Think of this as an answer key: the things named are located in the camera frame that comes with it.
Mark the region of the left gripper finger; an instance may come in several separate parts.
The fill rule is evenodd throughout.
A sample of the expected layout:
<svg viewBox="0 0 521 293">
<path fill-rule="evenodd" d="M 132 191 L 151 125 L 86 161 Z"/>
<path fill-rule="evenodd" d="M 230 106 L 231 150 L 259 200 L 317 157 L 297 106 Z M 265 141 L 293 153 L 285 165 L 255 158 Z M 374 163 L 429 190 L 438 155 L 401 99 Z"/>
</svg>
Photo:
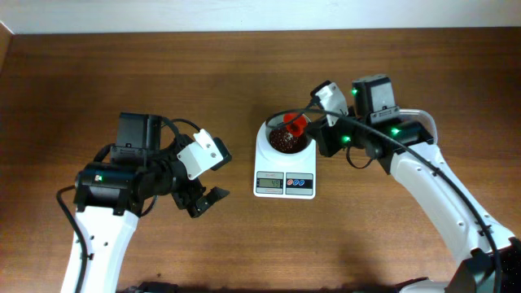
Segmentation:
<svg viewBox="0 0 521 293">
<path fill-rule="evenodd" d="M 232 155 L 230 154 L 230 151 L 228 150 L 225 143 L 220 138 L 214 138 L 213 141 L 217 146 L 219 154 L 222 156 L 222 160 L 211 167 L 212 171 L 217 171 L 219 168 L 228 164 L 232 160 Z"/>
<path fill-rule="evenodd" d="M 213 187 L 207 195 L 201 196 L 190 206 L 190 217 L 202 216 L 213 204 L 224 199 L 230 192 L 220 187 Z"/>
</svg>

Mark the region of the orange measuring scoop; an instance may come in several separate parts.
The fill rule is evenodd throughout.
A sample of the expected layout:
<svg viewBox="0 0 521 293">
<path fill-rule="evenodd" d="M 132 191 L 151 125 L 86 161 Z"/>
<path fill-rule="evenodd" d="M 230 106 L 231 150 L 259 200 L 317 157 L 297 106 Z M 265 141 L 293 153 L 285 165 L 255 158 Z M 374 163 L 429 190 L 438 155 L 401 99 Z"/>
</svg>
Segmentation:
<svg viewBox="0 0 521 293">
<path fill-rule="evenodd" d="M 287 131 L 294 137 L 300 137 L 304 134 L 304 129 L 308 125 L 308 121 L 303 114 L 290 112 L 283 116 L 283 123 Z"/>
</svg>

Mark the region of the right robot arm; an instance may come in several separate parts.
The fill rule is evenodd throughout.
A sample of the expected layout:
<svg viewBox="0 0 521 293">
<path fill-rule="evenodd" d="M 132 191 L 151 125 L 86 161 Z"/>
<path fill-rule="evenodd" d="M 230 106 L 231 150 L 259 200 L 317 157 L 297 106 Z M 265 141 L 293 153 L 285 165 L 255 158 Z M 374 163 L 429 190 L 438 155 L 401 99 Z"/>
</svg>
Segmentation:
<svg viewBox="0 0 521 293">
<path fill-rule="evenodd" d="M 436 123 L 426 112 L 402 109 L 389 77 L 352 82 L 349 106 L 339 87 L 324 81 L 311 92 L 307 113 L 321 118 L 305 132 L 321 155 L 363 149 L 414 197 L 451 251 L 458 268 L 448 282 L 418 278 L 397 292 L 518 292 L 520 241 L 494 219 L 453 173 L 437 145 Z"/>
</svg>

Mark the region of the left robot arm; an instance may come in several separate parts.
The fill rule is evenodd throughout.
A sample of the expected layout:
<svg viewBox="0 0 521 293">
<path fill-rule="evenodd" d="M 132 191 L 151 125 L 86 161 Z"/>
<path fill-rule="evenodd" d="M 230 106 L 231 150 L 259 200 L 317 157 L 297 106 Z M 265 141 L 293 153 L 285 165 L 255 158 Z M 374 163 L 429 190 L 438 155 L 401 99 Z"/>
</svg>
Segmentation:
<svg viewBox="0 0 521 293">
<path fill-rule="evenodd" d="M 104 146 L 76 176 L 71 212 L 56 199 L 74 236 L 63 292 L 114 292 L 126 249 L 143 205 L 171 195 L 192 218 L 202 216 L 229 193 L 207 190 L 199 176 L 229 163 L 232 155 L 220 138 L 198 128 L 189 136 L 164 116 L 125 113 L 119 116 L 116 142 Z"/>
</svg>

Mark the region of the white digital kitchen scale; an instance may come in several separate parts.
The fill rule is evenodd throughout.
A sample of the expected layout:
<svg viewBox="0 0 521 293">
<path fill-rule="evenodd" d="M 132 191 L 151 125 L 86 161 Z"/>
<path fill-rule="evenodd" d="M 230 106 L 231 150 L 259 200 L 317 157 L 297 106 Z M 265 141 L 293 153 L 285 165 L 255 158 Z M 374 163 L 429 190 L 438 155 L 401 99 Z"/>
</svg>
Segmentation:
<svg viewBox="0 0 521 293">
<path fill-rule="evenodd" d="M 263 198 L 313 199 L 317 180 L 316 142 L 313 140 L 307 151 L 297 155 L 271 155 L 261 150 L 257 136 L 253 194 Z"/>
</svg>

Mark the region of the white round bowl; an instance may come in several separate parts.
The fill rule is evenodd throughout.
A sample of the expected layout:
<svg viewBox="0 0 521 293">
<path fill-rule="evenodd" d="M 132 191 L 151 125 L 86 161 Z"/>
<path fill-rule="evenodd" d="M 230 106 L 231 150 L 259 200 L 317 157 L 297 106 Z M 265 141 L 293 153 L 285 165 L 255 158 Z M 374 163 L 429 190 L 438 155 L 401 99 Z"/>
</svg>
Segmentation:
<svg viewBox="0 0 521 293">
<path fill-rule="evenodd" d="M 290 113 L 290 112 L 297 112 L 297 113 L 299 113 L 297 110 L 289 110 L 289 111 L 275 113 L 272 116 L 269 116 L 261 124 L 260 130 L 259 130 L 259 133 L 258 133 L 258 136 L 257 136 L 257 143 L 260 146 L 261 150 L 267 151 L 271 155 L 297 155 L 297 154 L 300 154 L 300 153 L 303 153 L 303 152 L 307 151 L 313 145 L 312 138 L 308 138 L 306 136 L 306 134 L 304 133 L 302 136 L 305 136 L 308 139 L 308 145 L 301 152 L 298 152 L 298 153 L 295 153 L 295 154 L 284 154 L 284 153 L 281 153 L 279 151 L 276 151 L 275 149 L 273 149 L 270 146 L 269 140 L 268 140 L 269 133 L 272 130 L 274 130 L 274 129 L 286 128 L 286 126 L 285 126 L 285 124 L 283 123 L 282 120 L 283 120 L 283 116 L 285 114 L 287 114 L 287 113 Z M 308 123 L 310 123 L 309 118 L 305 114 L 303 114 L 303 115 L 306 117 Z"/>
</svg>

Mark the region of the beans in white bowl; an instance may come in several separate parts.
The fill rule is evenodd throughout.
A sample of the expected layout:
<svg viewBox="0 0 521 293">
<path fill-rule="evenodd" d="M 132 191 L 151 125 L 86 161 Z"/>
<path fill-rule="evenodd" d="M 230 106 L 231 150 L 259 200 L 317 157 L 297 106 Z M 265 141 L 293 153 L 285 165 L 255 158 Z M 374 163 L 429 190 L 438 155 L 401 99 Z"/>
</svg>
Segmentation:
<svg viewBox="0 0 521 293">
<path fill-rule="evenodd" d="M 286 128 L 272 130 L 268 140 L 273 149 L 284 154 L 301 152 L 308 145 L 308 139 L 305 136 L 296 137 Z"/>
</svg>

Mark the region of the clear plastic container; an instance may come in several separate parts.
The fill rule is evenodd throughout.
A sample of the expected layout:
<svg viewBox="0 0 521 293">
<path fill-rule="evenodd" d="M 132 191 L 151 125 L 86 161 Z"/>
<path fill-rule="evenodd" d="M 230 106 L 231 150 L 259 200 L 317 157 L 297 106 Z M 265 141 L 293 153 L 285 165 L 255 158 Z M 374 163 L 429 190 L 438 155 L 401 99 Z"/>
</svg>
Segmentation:
<svg viewBox="0 0 521 293">
<path fill-rule="evenodd" d="M 424 110 L 419 109 L 400 109 L 400 117 L 409 119 L 409 120 L 416 120 L 420 124 L 423 125 L 423 127 L 427 130 L 427 132 L 433 137 L 434 144 L 438 144 L 438 133 L 437 133 L 437 127 L 436 122 L 434 118 Z"/>
</svg>

